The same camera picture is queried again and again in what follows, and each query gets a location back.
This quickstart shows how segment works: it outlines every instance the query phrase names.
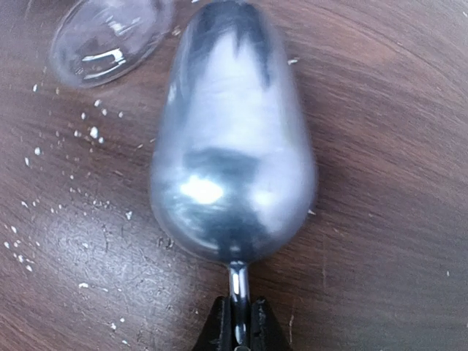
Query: wooden table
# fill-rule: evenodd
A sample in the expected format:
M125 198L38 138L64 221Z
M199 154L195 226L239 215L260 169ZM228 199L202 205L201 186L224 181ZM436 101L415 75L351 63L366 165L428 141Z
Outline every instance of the wooden table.
M252 267L253 296L295 350L468 350L468 4L256 2L298 57L320 191ZM47 62L72 3L0 4L0 350L188 350L227 275L173 245L149 205L179 37L75 91ZM174 26L204 3L177 1Z

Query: black clamp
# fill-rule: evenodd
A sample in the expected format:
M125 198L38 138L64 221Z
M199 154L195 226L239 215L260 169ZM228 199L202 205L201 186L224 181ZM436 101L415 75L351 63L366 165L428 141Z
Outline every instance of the black clamp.
M245 350L293 351L265 298L252 304L251 316L251 347ZM230 299L220 296L214 301L192 351L235 351L232 330Z

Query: spoon handle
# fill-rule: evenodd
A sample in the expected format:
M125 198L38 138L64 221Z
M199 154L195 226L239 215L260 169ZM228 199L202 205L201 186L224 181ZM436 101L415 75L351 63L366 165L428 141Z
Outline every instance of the spoon handle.
M232 323L237 345L250 346L250 293L249 273L244 262L229 264L229 285Z

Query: wood grain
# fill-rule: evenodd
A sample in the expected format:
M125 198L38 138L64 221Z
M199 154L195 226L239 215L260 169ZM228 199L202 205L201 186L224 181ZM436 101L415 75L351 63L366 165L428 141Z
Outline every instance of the wood grain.
M204 3L177 1L174 26ZM253 295L295 350L466 350L468 4L256 3L299 58L320 193L293 242L252 267ZM72 4L0 4L0 350L189 350L227 275L173 246L149 206L178 38L74 91L45 68ZM74 137L93 126L103 144Z

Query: metal spoon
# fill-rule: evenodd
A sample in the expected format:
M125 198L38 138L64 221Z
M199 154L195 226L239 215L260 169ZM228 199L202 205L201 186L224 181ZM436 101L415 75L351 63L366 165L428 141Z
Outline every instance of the metal spoon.
M247 266L296 234L316 186L279 32L244 1L204 6L184 32L170 73L151 202L179 246L227 265L235 346L242 350L249 347Z

